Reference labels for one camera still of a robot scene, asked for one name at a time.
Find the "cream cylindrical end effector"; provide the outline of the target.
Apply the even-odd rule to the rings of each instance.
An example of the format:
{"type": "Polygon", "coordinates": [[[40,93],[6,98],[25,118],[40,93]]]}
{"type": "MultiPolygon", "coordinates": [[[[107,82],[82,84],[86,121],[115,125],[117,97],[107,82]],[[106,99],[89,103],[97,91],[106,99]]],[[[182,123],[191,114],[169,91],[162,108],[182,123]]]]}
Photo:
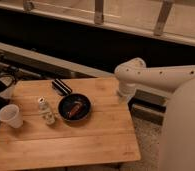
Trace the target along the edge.
{"type": "Polygon", "coordinates": [[[117,90],[117,94],[122,100],[129,102],[135,95],[136,85],[125,82],[120,82],[117,90]]]}

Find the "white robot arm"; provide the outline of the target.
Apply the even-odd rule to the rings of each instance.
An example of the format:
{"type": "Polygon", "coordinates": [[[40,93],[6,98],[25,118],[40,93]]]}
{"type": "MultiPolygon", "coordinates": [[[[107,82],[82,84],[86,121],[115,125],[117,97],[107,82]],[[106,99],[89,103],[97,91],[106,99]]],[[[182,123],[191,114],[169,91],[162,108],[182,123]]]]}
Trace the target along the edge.
{"type": "Polygon", "coordinates": [[[195,65],[147,67],[141,58],[119,64],[114,74],[123,97],[136,94],[144,85],[164,91],[158,171],[195,171],[195,65]]]}

